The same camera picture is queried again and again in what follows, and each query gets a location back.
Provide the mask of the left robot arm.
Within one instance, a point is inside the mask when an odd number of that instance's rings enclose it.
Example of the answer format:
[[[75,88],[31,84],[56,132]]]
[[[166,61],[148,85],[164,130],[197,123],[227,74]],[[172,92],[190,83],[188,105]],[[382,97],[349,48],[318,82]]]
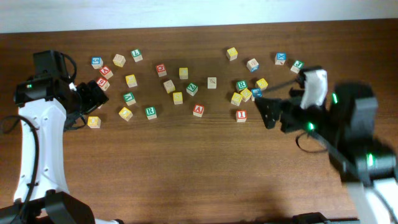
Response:
[[[78,119],[109,99],[94,81],[75,85],[67,54],[47,50],[33,54],[35,74],[16,86],[22,128],[22,161],[14,203],[1,209],[1,223],[101,223],[91,208],[69,193],[63,165],[63,134],[77,130]]]

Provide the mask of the yellow C block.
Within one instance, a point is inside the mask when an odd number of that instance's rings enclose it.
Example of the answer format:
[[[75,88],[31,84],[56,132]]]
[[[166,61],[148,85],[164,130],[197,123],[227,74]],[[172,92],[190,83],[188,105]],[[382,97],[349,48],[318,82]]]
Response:
[[[188,79],[188,68],[187,67],[179,68],[178,74],[179,74],[179,78],[181,80],[187,80]]]

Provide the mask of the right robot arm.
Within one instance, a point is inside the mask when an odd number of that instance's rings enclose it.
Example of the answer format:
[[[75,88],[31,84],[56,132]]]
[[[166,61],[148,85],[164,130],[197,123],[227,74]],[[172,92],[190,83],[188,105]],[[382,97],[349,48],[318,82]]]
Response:
[[[281,123],[283,133],[301,130],[318,141],[357,209],[361,223],[397,223],[397,153],[374,136],[377,98],[361,82],[341,82],[328,92],[322,67],[304,68],[289,99],[256,97],[267,129]]]

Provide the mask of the red I block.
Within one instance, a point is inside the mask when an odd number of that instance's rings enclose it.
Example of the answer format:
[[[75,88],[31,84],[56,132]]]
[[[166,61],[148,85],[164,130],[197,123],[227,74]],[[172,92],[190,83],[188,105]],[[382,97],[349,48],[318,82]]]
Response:
[[[236,121],[238,123],[246,122],[248,116],[246,110],[237,110],[236,112]]]

